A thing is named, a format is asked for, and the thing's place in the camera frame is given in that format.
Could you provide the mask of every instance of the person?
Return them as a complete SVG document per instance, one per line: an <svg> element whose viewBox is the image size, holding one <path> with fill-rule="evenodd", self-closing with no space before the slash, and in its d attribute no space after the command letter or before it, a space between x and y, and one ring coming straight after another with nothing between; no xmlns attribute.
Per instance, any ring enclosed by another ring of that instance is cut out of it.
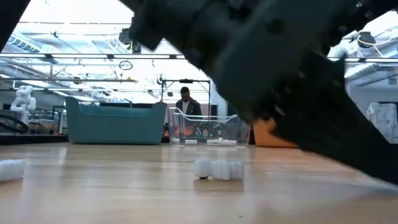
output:
<svg viewBox="0 0 398 224"><path fill-rule="evenodd" d="M201 115L200 104L190 96L188 87L181 88L181 100L175 106L185 115Z"/></svg>

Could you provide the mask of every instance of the clear plastic bin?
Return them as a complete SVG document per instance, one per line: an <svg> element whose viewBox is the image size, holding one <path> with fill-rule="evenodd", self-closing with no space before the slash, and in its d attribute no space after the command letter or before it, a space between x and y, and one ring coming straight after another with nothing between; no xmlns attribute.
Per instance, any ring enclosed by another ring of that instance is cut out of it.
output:
<svg viewBox="0 0 398 224"><path fill-rule="evenodd" d="M207 144L220 146L247 146L250 125L238 115L191 116L178 108L169 108L169 135L171 144Z"/></svg>

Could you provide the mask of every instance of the orange box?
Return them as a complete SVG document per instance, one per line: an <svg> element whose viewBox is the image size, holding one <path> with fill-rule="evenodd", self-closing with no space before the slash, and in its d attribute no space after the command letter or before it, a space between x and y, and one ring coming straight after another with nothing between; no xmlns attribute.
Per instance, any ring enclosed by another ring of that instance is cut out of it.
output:
<svg viewBox="0 0 398 224"><path fill-rule="evenodd" d="M261 147L297 147L295 144L275 137L271 131L275 128L276 124L273 119L269 121L258 120L253 124L254 139L256 145Z"/></svg>

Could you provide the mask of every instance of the dark jacket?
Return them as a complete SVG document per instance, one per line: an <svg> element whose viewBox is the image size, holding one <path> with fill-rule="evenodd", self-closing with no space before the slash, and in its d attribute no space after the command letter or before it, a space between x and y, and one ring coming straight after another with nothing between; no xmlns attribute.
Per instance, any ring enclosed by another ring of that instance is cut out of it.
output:
<svg viewBox="0 0 398 224"><path fill-rule="evenodd" d="M182 111L182 100L178 100L175 104L175 107ZM188 104L186 115L201 115L200 104L196 100L191 98Z"/></svg>

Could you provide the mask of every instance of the wooden floor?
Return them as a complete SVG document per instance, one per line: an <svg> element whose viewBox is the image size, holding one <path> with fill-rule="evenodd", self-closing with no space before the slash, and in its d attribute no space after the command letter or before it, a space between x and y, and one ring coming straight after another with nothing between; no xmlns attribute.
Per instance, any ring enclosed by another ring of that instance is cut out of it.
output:
<svg viewBox="0 0 398 224"><path fill-rule="evenodd" d="M0 223L398 223L398 190L296 149L41 144L0 183ZM198 180L197 159L245 163L243 181Z"/></svg>

